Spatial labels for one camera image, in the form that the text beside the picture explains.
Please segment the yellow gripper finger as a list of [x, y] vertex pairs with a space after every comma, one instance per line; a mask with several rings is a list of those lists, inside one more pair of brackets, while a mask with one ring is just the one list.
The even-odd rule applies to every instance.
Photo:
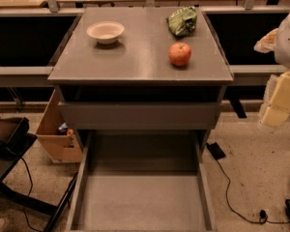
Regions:
[[267, 83], [261, 106], [263, 128], [277, 128], [290, 115], [290, 72], [272, 75]]

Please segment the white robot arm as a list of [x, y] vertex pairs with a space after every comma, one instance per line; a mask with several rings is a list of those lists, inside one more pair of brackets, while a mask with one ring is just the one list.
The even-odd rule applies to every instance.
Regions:
[[290, 13], [278, 28], [255, 44], [254, 50], [261, 53], [272, 51], [275, 61], [288, 69], [280, 76], [270, 77], [259, 112], [258, 128], [261, 131], [273, 132], [290, 115]]

